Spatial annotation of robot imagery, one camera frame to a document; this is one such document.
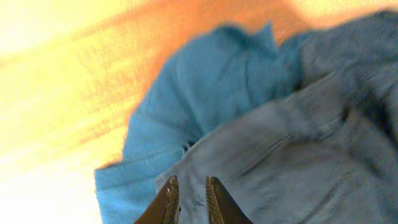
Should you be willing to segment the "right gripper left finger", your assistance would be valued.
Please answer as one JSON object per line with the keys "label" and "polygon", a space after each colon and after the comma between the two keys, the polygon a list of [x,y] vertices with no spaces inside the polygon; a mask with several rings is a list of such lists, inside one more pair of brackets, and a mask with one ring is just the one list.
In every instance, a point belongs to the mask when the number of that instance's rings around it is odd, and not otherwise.
{"label": "right gripper left finger", "polygon": [[134,224],[178,224],[180,216],[177,176],[171,176]]}

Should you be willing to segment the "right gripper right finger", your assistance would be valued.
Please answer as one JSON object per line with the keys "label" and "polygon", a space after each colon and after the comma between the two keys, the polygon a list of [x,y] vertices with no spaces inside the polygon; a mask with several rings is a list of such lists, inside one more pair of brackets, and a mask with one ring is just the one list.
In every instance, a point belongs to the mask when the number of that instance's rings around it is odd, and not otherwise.
{"label": "right gripper right finger", "polygon": [[209,224],[253,224],[217,177],[206,176],[206,210]]}

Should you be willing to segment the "navy blue shorts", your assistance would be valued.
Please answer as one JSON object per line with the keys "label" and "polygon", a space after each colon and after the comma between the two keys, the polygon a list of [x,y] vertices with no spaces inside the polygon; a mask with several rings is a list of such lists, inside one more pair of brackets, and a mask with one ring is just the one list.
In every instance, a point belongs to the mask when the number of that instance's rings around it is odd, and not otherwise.
{"label": "navy blue shorts", "polygon": [[301,87],[199,140],[176,175],[180,222],[206,223],[215,176],[254,223],[397,222],[397,13],[321,31]]}

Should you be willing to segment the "blue t-shirt pile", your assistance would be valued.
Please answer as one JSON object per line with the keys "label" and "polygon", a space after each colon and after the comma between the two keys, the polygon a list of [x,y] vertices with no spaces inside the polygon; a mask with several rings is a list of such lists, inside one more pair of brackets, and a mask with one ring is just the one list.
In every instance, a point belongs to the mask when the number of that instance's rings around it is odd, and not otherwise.
{"label": "blue t-shirt pile", "polygon": [[172,56],[129,120],[122,159],[94,172],[103,223],[135,222],[155,197],[155,178],[204,135],[295,91],[307,37],[277,45],[270,25],[255,34],[223,26]]}

